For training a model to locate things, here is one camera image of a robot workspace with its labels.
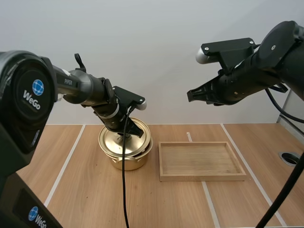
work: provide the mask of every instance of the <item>wooden table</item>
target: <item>wooden table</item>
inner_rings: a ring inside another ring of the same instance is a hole
[[[18,172],[42,202],[48,197],[81,127],[47,126],[32,163]],[[301,154],[304,149],[279,124],[149,127],[154,146],[148,162],[138,170],[126,172],[127,211],[132,228],[254,227],[293,169],[277,153]],[[48,204],[63,227],[125,227],[121,171],[111,166],[99,147],[101,129],[101,125],[85,127]],[[229,142],[247,180],[160,182],[158,142],[189,139]],[[278,217],[274,216],[268,226],[281,227],[284,223],[304,226],[303,175],[279,209]]]

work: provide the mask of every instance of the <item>pot lid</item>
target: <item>pot lid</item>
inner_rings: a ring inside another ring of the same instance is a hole
[[[139,138],[130,135],[125,141],[125,156],[131,157],[142,152],[149,145],[151,133],[148,126],[141,120],[131,117],[134,123],[143,130]],[[121,157],[123,154],[123,137],[118,133],[109,131],[104,127],[99,134],[99,145],[101,149],[110,156]]]

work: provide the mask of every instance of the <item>blue globe logo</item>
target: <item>blue globe logo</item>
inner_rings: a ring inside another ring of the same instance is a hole
[[[28,219],[30,221],[33,221],[36,218],[37,214],[38,214],[38,207],[33,207],[28,214]]]
[[[40,96],[40,95],[43,94],[44,85],[43,85],[43,82],[41,80],[36,79],[33,82],[32,88],[33,88],[33,92],[34,92],[35,95]]]

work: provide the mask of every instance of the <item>wego logo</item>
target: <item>wego logo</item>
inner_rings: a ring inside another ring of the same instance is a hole
[[[41,228],[47,228],[46,221],[38,214],[38,207],[33,207],[28,214],[29,221],[34,221]]]
[[[44,92],[43,82],[39,79],[36,79],[32,85],[33,92],[36,96],[40,96]],[[38,100],[32,98],[32,94],[29,94],[27,90],[24,90],[23,98],[27,100],[34,108],[37,110],[40,109],[40,105],[38,104]]]
[[[38,104],[38,100],[33,99],[32,95],[29,94],[28,91],[24,90],[23,98],[25,98],[37,110],[40,109],[40,105]]]

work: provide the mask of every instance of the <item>white wall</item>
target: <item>white wall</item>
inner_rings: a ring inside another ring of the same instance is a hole
[[[135,111],[149,124],[271,123],[278,112],[265,92],[234,106],[188,103],[186,92],[217,75],[199,65],[202,43],[251,37],[256,43],[283,20],[304,25],[294,0],[11,0],[0,3],[0,50],[24,49],[71,70],[81,55],[89,73],[146,97]],[[275,94],[280,105],[286,95]],[[50,124],[97,124],[89,108],[62,101]]]

